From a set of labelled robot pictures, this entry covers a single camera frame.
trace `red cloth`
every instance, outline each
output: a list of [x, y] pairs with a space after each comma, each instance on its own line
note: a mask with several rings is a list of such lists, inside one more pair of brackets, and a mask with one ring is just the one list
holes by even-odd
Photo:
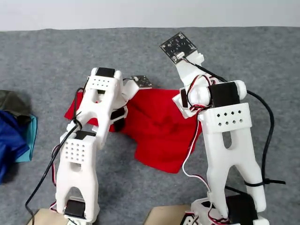
[[[137, 142], [135, 158], [156, 169], [178, 173], [188, 153], [196, 128], [196, 118], [184, 119], [172, 98], [178, 90], [139, 90], [127, 103], [128, 115], [122, 133]], [[77, 95], [77, 106], [83, 93]], [[74, 102], [65, 114], [72, 119]], [[89, 124], [98, 125], [93, 118]]]

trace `dark green fabric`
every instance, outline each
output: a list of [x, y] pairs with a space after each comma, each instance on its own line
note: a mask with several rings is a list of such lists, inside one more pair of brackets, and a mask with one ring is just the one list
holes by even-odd
[[0, 90], [0, 110], [10, 112], [19, 124], [31, 121], [30, 108], [10, 90]]

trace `hole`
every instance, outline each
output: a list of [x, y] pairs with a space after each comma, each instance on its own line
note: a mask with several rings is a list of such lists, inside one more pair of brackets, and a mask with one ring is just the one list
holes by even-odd
[[81, 171], [81, 165], [79, 163], [70, 163], [71, 170], [74, 172], [79, 172]]
[[225, 148], [229, 148], [231, 146], [231, 134], [230, 134], [230, 131], [227, 131], [227, 132], [223, 132], [222, 133], [222, 136], [223, 136], [223, 143], [224, 143], [224, 146]]

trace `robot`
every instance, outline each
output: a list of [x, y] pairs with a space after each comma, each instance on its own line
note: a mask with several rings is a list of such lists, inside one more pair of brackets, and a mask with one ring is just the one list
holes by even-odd
[[[252, 144], [249, 105], [240, 102], [247, 95], [244, 82], [221, 82], [205, 69], [199, 69], [204, 57], [181, 32], [160, 47], [175, 64], [184, 84], [173, 101], [184, 118], [197, 114], [208, 160], [207, 182], [201, 176], [187, 174], [183, 165], [187, 176], [200, 178], [205, 183], [208, 196], [192, 203], [191, 212], [187, 212], [181, 224], [268, 225], [268, 220], [257, 215], [266, 209], [266, 199]], [[231, 135], [228, 148], [224, 145], [224, 132]], [[224, 189], [232, 166], [241, 173], [247, 194], [226, 198]]]
[[[255, 160], [249, 105], [240, 102], [249, 93], [244, 82], [226, 82], [201, 67], [204, 56], [181, 32], [160, 47], [175, 64], [184, 84], [180, 93], [173, 98], [174, 103], [184, 118], [195, 114], [197, 117], [196, 133], [182, 165], [183, 172], [189, 177], [199, 178], [208, 189], [206, 198], [191, 204], [191, 212], [186, 213], [181, 225], [269, 225], [267, 219], [257, 214], [266, 209], [265, 181]], [[124, 126], [128, 113], [127, 102], [138, 90], [151, 87], [151, 82], [145, 76], [123, 79], [122, 73], [112, 68], [92, 69], [85, 87], [77, 90], [83, 91], [80, 107], [76, 110], [75, 98], [73, 120], [60, 137], [60, 144], [53, 149], [52, 159], [41, 181], [25, 203], [33, 218], [28, 203], [60, 153], [55, 181], [56, 202], [51, 207], [56, 205], [57, 212], [69, 219], [68, 225], [91, 225], [96, 220], [100, 210], [96, 153], [103, 148], [111, 124], [117, 131]], [[99, 127], [93, 127], [94, 132], [82, 131], [91, 118], [97, 118]], [[200, 122], [208, 159], [207, 181], [202, 176], [190, 175], [184, 170]], [[232, 143], [228, 148], [224, 145], [224, 132], [230, 132], [231, 135]], [[237, 167], [245, 180], [247, 193], [225, 197], [225, 183], [232, 166]], [[78, 188], [82, 198], [69, 196], [71, 187]]]
[[[105, 144], [111, 124], [115, 130], [124, 126], [128, 109], [126, 103], [140, 89], [152, 84], [145, 76], [126, 78], [123, 85], [120, 71], [111, 68], [93, 68], [84, 88], [80, 107], [68, 124], [67, 132], [60, 137], [60, 165], [56, 180], [56, 210], [69, 219], [68, 224], [91, 225], [99, 213], [96, 153]], [[99, 127], [95, 132], [81, 128], [97, 118]], [[80, 190], [83, 198], [69, 196], [72, 187]]]

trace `cardboard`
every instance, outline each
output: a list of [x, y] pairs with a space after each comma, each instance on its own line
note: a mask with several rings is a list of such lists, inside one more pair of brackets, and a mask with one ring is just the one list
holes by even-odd
[[144, 225], [180, 225], [190, 205], [171, 205], [154, 207]]
[[40, 209], [34, 216], [34, 225], [66, 225], [68, 219], [50, 209]]

